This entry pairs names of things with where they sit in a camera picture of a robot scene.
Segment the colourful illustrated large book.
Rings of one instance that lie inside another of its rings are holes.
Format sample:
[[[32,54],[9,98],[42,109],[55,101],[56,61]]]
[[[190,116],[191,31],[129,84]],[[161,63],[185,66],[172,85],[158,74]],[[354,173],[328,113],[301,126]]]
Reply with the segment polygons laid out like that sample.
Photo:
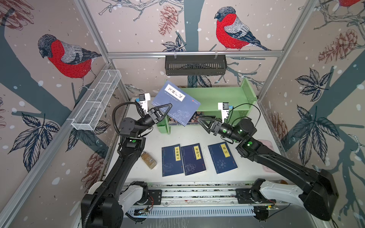
[[[195,112],[194,115],[192,116],[192,118],[189,120],[189,122],[186,125],[196,125],[199,124],[198,123],[198,118],[200,116],[203,116],[204,112]],[[171,117],[169,117],[169,121],[168,121],[169,125],[181,125],[179,122],[177,122],[176,120],[172,119]]]

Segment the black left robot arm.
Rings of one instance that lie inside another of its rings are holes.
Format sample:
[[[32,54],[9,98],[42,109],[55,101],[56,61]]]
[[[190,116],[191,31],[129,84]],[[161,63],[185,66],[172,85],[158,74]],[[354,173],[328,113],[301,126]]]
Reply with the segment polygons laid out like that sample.
[[[140,119],[124,118],[116,123],[116,112],[125,105],[135,105]],[[163,121],[172,104],[153,107],[145,114],[138,102],[125,102],[115,107],[112,121],[120,136],[119,157],[111,172],[93,192],[86,194],[81,202],[82,227],[119,228],[124,215],[137,202],[148,199],[148,187],[143,181],[131,183],[123,192],[122,188],[132,167],[140,158],[146,141],[145,131]]]

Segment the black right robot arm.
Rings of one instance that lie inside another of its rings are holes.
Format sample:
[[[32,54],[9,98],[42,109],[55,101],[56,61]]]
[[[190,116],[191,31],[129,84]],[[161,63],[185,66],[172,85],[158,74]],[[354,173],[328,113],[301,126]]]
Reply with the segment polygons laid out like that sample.
[[[330,221],[339,198],[333,175],[326,171],[316,171],[301,166],[271,150],[254,139],[257,132],[251,118],[244,117],[236,125],[231,125],[215,116],[201,116],[198,123],[207,133],[220,135],[223,140],[237,143],[241,157],[262,164],[291,181],[292,185],[272,183],[257,179],[251,188],[252,198],[281,200],[298,205],[311,215],[323,221]]]

